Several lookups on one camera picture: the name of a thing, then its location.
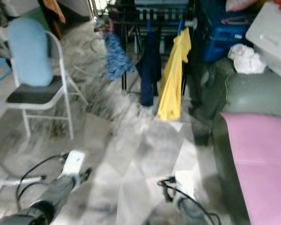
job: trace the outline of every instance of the black cable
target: black cable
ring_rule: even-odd
[[[36,164],[34,167],[32,167],[31,169],[29,169],[29,170],[21,177],[20,182],[19,182],[19,184],[18,184],[18,186],[17,186],[17,189],[16,189],[16,191],[15,191],[15,199],[16,199],[16,201],[17,201],[17,207],[18,207],[18,210],[19,210],[19,211],[21,210],[21,206],[20,206],[20,204],[19,204],[19,202],[18,202],[18,197],[19,197],[18,194],[19,194],[19,190],[20,190],[21,184],[22,184],[23,180],[27,177],[27,175],[28,175],[29,173],[31,173],[33,170],[35,170],[36,168],[38,168],[40,165],[44,164],[45,162],[47,162],[47,161],[49,161],[49,160],[51,160],[51,159],[53,159],[53,158],[67,157],[67,156],[68,156],[68,153],[67,153],[67,154],[60,154],[60,155],[51,156],[51,157],[49,157],[49,158],[43,160],[42,162]]]
[[[213,213],[213,212],[210,212],[209,215],[216,217],[216,219],[219,221],[219,225],[222,225],[219,215],[217,215],[216,213]]]
[[[218,219],[218,221],[219,221],[219,225],[222,225],[221,220],[220,220],[220,217],[219,217],[217,214],[207,212],[207,210],[206,210],[200,203],[198,203],[196,200],[194,200],[192,197],[190,197],[190,196],[187,195],[186,193],[180,191],[179,189],[177,189],[177,188],[175,188],[175,187],[172,187],[172,186],[169,186],[169,185],[166,184],[166,182],[173,183],[173,181],[174,181],[173,179],[169,178],[169,179],[166,179],[166,180],[161,180],[161,181],[159,181],[159,182],[157,183],[157,185],[158,185],[158,186],[161,186],[161,187],[167,187],[167,188],[169,188],[169,189],[172,189],[172,190],[175,190],[175,191],[181,193],[183,196],[185,196],[186,198],[188,198],[189,200],[191,200],[196,206],[198,206],[198,207],[204,212],[204,214],[208,217],[208,219],[210,220],[210,222],[212,223],[212,225],[215,225],[215,222],[214,222],[214,220],[212,219],[211,216],[215,216],[215,217]]]
[[[22,195],[24,194],[24,192],[25,192],[29,187],[31,187],[31,186],[33,186],[33,185],[37,185],[37,184],[39,184],[39,185],[44,185],[44,186],[48,186],[48,185],[49,185],[48,183],[44,183],[44,182],[34,182],[34,183],[31,183],[31,184],[27,185],[25,188],[23,188],[23,190],[20,192],[20,194],[19,194],[18,197],[17,197],[17,206],[20,208],[20,210],[21,210],[21,197],[22,197]]]

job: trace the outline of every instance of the clothes drying rack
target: clothes drying rack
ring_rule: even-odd
[[[135,33],[137,55],[139,57],[141,52],[140,45],[140,27],[146,27],[148,20],[150,20],[151,27],[160,27],[161,31],[165,27],[177,27],[178,30],[183,27],[191,28],[191,41],[193,40],[193,31],[197,28],[197,19],[194,18],[195,1],[193,6],[190,5],[177,5],[177,4],[117,4],[109,5],[112,8],[112,13],[117,14],[117,18],[112,20],[115,26],[120,25],[120,36],[124,50],[128,44],[128,26],[132,27],[131,30]],[[185,94],[187,75],[183,70],[183,77],[181,83],[182,96]],[[127,76],[126,72],[122,76],[122,89],[128,94],[139,95],[138,92],[127,91]]]

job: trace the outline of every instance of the chair leg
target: chair leg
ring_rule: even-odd
[[[28,121],[28,117],[27,117],[27,114],[26,114],[26,110],[22,109],[22,115],[23,115],[26,135],[27,135],[27,137],[30,137],[31,136],[31,131],[30,131],[30,127],[29,127],[29,121]]]
[[[71,77],[68,76],[68,80],[70,82],[70,84],[72,85],[72,87],[75,89],[75,91],[77,92],[77,94],[81,97],[81,99],[83,100],[83,102],[88,105],[89,103],[87,102],[86,98],[83,96],[82,92],[79,90],[79,88],[77,87],[77,85],[75,84],[75,82],[72,80]]]
[[[72,139],[74,139],[74,130],[73,130],[73,123],[72,123],[70,101],[69,101],[69,96],[67,95],[67,93],[64,93],[64,95],[65,95],[65,103],[66,103],[66,110],[67,110],[67,121],[68,121],[68,125],[69,125],[70,138],[72,140]]]

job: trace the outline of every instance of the orange cloth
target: orange cloth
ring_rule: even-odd
[[[43,0],[43,2],[48,9],[52,10],[59,16],[61,22],[66,23],[65,16],[63,15],[56,0]]]

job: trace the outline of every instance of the marble floor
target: marble floor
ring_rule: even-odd
[[[102,78],[104,62],[81,51],[88,49],[93,37],[88,26],[80,28],[78,34],[77,30],[75,35],[69,33],[62,41],[66,67],[89,101],[85,106],[79,98],[71,98],[74,140],[69,139],[66,123],[46,120],[33,120],[32,136],[27,138],[20,112],[8,110],[0,120],[0,177],[19,178],[42,159],[81,150],[86,154],[83,169],[94,170],[89,181],[70,195],[54,225],[182,225],[183,213],[165,202],[156,183],[175,171],[189,170],[195,198],[208,211],[219,214],[223,225],[230,225],[212,143],[198,145],[208,138],[208,127],[187,111],[181,121],[158,121],[154,118],[156,106],[143,108],[136,96],[121,90],[120,81],[110,83]],[[84,42],[77,42],[79,36],[85,37]],[[78,44],[70,49],[73,43]],[[96,75],[88,75],[88,70]],[[64,114],[64,102],[43,113]],[[46,174],[50,182],[61,169],[62,164],[53,160],[34,174]],[[29,206],[43,190],[43,186],[28,189],[22,207]],[[5,187],[0,192],[0,218],[14,212],[15,187]]]

